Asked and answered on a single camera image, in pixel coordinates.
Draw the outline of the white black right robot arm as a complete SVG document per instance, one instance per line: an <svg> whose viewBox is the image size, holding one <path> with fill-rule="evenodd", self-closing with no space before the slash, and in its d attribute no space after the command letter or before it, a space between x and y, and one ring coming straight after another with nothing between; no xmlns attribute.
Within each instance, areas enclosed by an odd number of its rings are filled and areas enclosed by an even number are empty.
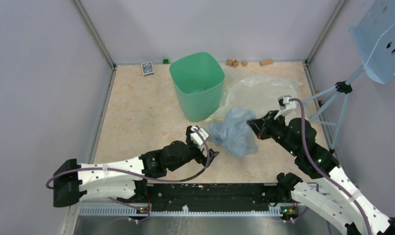
<svg viewBox="0 0 395 235"><path fill-rule="evenodd" d="M305 204L344 235L395 235L395 217L377 209L348 178L332 153L316 143L316 131L305 115L286 123L275 110L247 124L258 139L273 139L294 156L298 168L332 196L330 200L315 190L309 191L307 183L293 173L280 173L280 200L294 199Z"/></svg>

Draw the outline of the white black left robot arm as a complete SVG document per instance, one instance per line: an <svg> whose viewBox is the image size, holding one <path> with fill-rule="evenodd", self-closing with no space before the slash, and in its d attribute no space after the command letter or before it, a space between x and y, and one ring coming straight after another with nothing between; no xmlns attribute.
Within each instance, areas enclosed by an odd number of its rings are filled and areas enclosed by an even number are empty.
<svg viewBox="0 0 395 235"><path fill-rule="evenodd" d="M164 177L168 171L175 171L190 161L196 161L203 168L180 182L195 179L210 166L219 152L209 148L209 134L203 128L188 126L185 136L185 141L173 141L161 149L126 160L102 164L66 160L46 183L46 187L53 191L53 206L64 208L100 198L142 202L147 196L145 180L178 183L178 180L165 180Z"/></svg>

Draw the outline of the clear yellow plastic bag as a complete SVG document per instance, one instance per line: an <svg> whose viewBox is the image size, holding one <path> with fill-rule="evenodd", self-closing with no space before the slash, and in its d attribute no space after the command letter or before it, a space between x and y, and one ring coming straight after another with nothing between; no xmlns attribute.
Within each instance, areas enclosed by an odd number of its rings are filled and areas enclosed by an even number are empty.
<svg viewBox="0 0 395 235"><path fill-rule="evenodd" d="M279 109L277 99L283 95L301 97L306 76L301 62L274 62L261 66L249 63L245 67L222 66L225 74L219 108L205 122L223 120L232 108L255 112L257 117Z"/></svg>

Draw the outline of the green plastic trash bin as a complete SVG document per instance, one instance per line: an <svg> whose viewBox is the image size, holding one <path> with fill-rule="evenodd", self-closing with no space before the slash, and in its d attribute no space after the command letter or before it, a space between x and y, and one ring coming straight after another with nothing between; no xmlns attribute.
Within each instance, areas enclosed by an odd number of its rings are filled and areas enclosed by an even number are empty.
<svg viewBox="0 0 395 235"><path fill-rule="evenodd" d="M169 67L180 108L189 121L199 122L220 106L225 74L208 52L197 52Z"/></svg>

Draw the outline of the blue plastic trash bag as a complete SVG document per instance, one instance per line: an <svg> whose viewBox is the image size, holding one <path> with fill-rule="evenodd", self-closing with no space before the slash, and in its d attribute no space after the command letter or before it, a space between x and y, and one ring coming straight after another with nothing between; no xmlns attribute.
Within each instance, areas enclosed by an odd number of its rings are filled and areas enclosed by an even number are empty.
<svg viewBox="0 0 395 235"><path fill-rule="evenodd" d="M254 118L256 113L252 110L231 108L222 120L207 123L206 131L216 146L222 146L235 157L244 158L259 150L254 132L247 124L248 120Z"/></svg>

